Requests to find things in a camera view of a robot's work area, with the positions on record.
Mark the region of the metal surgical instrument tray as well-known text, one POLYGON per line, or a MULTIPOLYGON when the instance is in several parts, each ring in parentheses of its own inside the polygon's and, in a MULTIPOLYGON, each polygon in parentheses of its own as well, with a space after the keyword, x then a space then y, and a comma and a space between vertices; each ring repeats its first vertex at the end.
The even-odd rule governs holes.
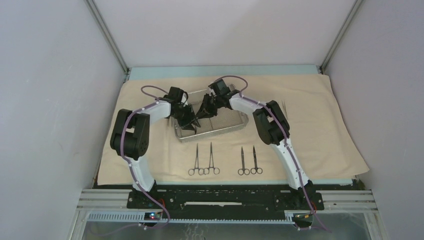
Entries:
POLYGON ((182 129, 173 117, 169 120, 177 140, 181 143, 187 143, 241 130, 246 127, 249 118, 240 111, 222 107, 217 110, 216 116, 199 118, 197 121, 200 126, 195 126, 196 130, 194 131, 182 129))

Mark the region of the metal hemostat clamp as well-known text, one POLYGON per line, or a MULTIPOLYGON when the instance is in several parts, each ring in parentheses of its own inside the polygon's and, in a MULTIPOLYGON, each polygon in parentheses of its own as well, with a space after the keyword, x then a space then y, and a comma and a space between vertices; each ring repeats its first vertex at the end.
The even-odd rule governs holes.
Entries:
POLYGON ((203 169, 203 174, 204 175, 209 175, 210 173, 213 173, 214 175, 218 175, 220 174, 221 170, 215 166, 215 162, 214 162, 214 155, 213 155, 213 143, 210 142, 209 145, 209 163, 208 163, 208 167, 205 167, 203 169))
POLYGON ((198 144, 196 144, 194 166, 188 170, 188 175, 189 176, 193 176, 196 173, 199 176, 205 175, 205 169, 200 167, 200 162, 199 162, 199 145, 198 144))

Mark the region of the thin metal needle tweezers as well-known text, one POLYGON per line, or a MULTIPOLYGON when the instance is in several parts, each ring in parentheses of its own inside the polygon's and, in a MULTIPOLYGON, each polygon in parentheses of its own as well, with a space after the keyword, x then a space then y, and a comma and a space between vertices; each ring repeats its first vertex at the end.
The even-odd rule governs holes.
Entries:
POLYGON ((280 108, 284 115, 287 115, 287 106, 284 100, 280 102, 280 108))

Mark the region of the metal surgical scissors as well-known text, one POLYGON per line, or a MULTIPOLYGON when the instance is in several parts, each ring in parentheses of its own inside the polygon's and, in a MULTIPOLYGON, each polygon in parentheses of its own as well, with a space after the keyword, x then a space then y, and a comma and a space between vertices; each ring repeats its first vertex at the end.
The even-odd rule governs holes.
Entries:
POLYGON ((252 155, 254 166, 250 169, 250 173, 253 175, 261 175, 263 173, 263 169, 258 166, 257 152, 255 146, 252 147, 252 155))

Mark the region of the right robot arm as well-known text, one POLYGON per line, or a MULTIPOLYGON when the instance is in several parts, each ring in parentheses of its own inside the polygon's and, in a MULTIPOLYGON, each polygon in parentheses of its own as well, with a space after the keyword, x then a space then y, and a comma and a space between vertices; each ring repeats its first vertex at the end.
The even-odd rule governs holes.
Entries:
POLYGON ((303 170, 290 139, 290 125, 279 104, 272 100, 261 103, 243 94, 242 90, 231 90, 221 77, 208 86, 202 105, 196 114, 199 119, 214 117, 218 109, 227 108, 244 114, 251 114, 259 138, 272 147, 286 171, 288 185, 295 190, 291 194, 291 204, 304 209, 311 202, 308 190, 313 185, 303 170))

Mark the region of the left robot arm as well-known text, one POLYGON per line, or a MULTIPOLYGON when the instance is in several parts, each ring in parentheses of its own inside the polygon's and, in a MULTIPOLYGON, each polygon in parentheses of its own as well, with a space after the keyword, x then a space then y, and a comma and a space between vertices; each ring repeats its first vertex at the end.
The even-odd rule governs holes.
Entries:
POLYGON ((152 191, 155 179, 148 167, 146 152, 149 147, 150 126, 161 119, 174 118, 183 130, 197 132, 201 126, 189 95, 178 87, 171 87, 163 97, 136 110, 120 109, 117 113, 110 147, 128 164, 133 187, 141 191, 138 201, 145 208, 153 208, 158 194, 152 191))

